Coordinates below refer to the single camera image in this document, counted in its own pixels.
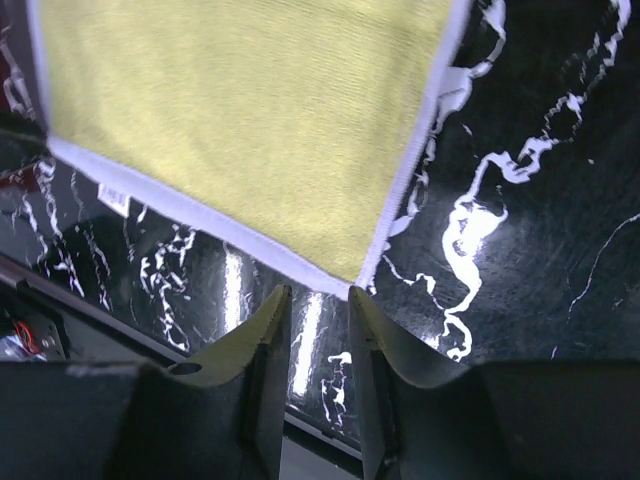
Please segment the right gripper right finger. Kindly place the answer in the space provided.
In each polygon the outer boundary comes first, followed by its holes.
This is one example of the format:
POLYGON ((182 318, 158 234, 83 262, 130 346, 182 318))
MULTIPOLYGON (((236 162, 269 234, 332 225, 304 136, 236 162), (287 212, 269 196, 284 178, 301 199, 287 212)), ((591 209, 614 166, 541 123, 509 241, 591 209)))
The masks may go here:
POLYGON ((368 479, 635 479, 635 361, 468 367, 351 287, 348 326, 368 479))

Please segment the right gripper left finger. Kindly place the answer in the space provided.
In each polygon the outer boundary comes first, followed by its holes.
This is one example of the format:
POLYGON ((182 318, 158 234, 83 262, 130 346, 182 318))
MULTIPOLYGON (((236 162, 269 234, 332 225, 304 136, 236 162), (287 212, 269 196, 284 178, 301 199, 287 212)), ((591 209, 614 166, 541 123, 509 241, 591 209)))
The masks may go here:
POLYGON ((5 479, 275 479, 291 291, 170 362, 21 285, 1 293, 5 479))

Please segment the olive yellow towel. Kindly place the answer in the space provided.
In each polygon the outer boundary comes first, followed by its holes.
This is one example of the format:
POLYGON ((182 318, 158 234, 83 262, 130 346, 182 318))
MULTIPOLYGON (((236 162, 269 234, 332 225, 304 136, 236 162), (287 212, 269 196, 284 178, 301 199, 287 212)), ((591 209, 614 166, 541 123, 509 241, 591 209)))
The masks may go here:
POLYGON ((50 150, 314 290, 372 276, 467 1, 30 1, 50 150))

